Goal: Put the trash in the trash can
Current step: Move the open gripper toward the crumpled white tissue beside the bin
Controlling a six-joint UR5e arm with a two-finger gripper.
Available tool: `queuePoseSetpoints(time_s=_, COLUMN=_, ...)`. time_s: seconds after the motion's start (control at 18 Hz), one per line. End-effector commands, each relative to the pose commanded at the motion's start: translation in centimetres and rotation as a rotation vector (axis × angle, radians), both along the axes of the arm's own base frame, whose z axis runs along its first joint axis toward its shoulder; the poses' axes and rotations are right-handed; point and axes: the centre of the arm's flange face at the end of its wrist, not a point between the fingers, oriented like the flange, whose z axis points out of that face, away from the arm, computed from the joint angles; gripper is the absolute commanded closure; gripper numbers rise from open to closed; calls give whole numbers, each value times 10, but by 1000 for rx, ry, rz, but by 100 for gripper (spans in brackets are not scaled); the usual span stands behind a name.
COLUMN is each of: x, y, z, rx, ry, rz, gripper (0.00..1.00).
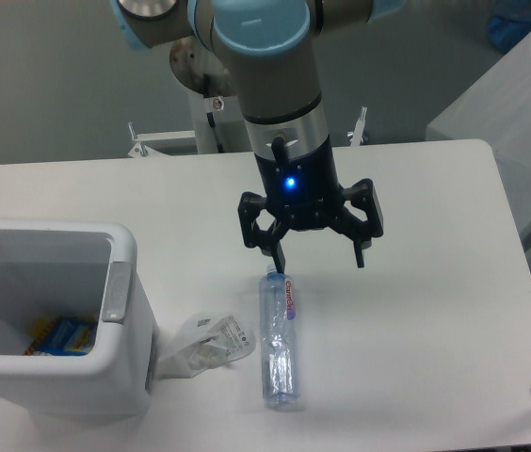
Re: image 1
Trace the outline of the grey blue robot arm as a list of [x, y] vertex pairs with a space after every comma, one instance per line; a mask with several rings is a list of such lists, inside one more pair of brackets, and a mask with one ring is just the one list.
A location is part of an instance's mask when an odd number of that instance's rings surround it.
[[193, 37], [230, 73], [264, 185], [238, 204], [244, 244], [285, 266], [290, 231], [332, 229], [357, 258], [383, 234], [374, 183], [343, 187], [326, 124], [313, 40], [394, 13], [398, 1], [115, 1], [128, 43]]

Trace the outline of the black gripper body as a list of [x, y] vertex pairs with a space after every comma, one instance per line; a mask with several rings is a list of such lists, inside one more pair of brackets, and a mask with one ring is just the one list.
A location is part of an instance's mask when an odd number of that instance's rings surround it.
[[342, 187], [329, 140], [311, 153], [290, 159], [284, 167], [261, 156], [256, 162], [266, 193], [266, 210], [274, 218], [287, 221], [292, 230], [327, 228], [342, 211]]

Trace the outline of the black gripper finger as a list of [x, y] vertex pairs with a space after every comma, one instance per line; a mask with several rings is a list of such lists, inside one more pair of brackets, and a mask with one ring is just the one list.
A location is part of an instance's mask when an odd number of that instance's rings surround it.
[[351, 187], [339, 187], [330, 227], [348, 238], [358, 268], [364, 268], [364, 251], [383, 236], [383, 214], [372, 179], [364, 178]]
[[270, 226], [263, 230], [258, 222], [266, 210], [267, 198], [252, 192], [241, 195], [237, 212], [244, 245], [249, 249], [259, 249], [264, 256], [272, 259], [278, 273], [285, 272], [286, 260], [282, 240], [289, 231], [289, 224], [283, 219], [274, 218]]

